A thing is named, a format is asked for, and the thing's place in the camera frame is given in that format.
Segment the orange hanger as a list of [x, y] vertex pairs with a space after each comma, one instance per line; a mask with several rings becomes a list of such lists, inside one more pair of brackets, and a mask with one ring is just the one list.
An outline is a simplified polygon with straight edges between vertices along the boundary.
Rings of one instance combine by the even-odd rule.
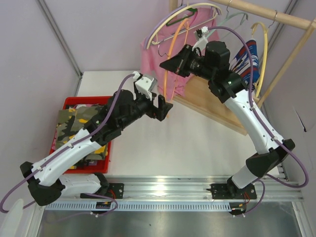
[[[169, 44], [169, 49], [167, 50], [166, 55], [162, 57], [163, 59], [170, 59], [171, 56], [175, 55], [175, 50], [179, 49], [181, 43], [177, 43], [177, 38], [182, 30], [184, 30], [185, 36], [180, 41], [182, 41], [183, 45], [187, 43], [189, 27], [190, 21], [188, 19], [181, 21]], [[158, 69], [157, 77], [158, 91], [165, 97], [165, 99], [167, 99], [168, 103], [172, 104], [176, 95], [184, 95], [184, 87], [188, 82], [188, 79], [183, 79], [179, 75], [172, 76], [170, 72], [164, 69]]]

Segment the blue red white shorts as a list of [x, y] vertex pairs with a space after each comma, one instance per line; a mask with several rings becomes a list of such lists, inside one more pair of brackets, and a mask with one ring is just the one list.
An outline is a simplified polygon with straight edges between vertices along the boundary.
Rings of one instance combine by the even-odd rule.
[[[255, 39], [250, 39], [246, 42], [249, 52], [252, 58], [253, 65], [253, 79], [252, 84], [254, 85], [260, 77], [258, 70], [258, 53], [257, 53], [257, 41]], [[247, 50], [244, 46], [240, 48], [235, 57], [230, 62], [230, 70], [239, 74], [240, 77], [245, 81], [246, 84], [250, 82], [251, 76], [251, 65], [250, 57], [247, 53]]]

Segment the green yellow camouflage trousers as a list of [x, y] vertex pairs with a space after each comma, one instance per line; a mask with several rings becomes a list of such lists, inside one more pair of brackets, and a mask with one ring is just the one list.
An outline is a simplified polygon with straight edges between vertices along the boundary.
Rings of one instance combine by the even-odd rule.
[[56, 126], [54, 150], [59, 149], [72, 139], [101, 108], [102, 106], [98, 104], [79, 104], [60, 110]]

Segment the mint green hanger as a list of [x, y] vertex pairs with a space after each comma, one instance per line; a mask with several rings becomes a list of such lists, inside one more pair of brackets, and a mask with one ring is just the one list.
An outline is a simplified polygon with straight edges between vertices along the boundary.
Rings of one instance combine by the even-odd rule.
[[237, 12], [237, 13], [233, 13], [231, 15], [227, 15], [223, 21], [218, 23], [217, 26], [224, 26], [227, 22], [229, 22], [231, 20], [236, 20], [236, 18], [238, 16], [242, 16], [242, 18], [240, 20], [237, 20], [237, 25], [233, 28], [233, 30], [237, 30], [240, 26], [242, 26], [244, 24], [245, 21], [248, 20], [249, 16], [246, 12]]

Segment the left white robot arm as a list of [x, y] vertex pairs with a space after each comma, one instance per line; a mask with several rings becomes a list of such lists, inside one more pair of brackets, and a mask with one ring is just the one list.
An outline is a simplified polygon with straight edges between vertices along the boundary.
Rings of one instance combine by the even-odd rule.
[[65, 172], [82, 158], [121, 136], [126, 127], [142, 116], [163, 121], [172, 107], [162, 95], [158, 96], [158, 105], [155, 106], [153, 99], [139, 92], [115, 92], [65, 145], [41, 161], [25, 162], [20, 166], [31, 196], [40, 206], [51, 204], [60, 197], [104, 196], [110, 185], [102, 173], [67, 175]]

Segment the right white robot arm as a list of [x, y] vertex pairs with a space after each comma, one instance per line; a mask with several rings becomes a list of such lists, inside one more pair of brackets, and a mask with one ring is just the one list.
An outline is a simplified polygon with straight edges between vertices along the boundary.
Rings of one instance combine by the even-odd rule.
[[246, 83], [230, 70], [230, 51], [224, 42], [210, 41], [205, 54], [199, 56], [192, 46], [185, 45], [178, 54], [160, 63], [160, 67], [182, 77], [193, 74], [208, 81], [208, 86], [222, 104], [239, 119], [249, 134], [256, 153], [227, 180], [227, 191], [233, 198], [241, 195], [252, 182], [265, 176], [293, 150], [292, 139], [283, 139], [268, 123], [261, 111], [250, 102]]

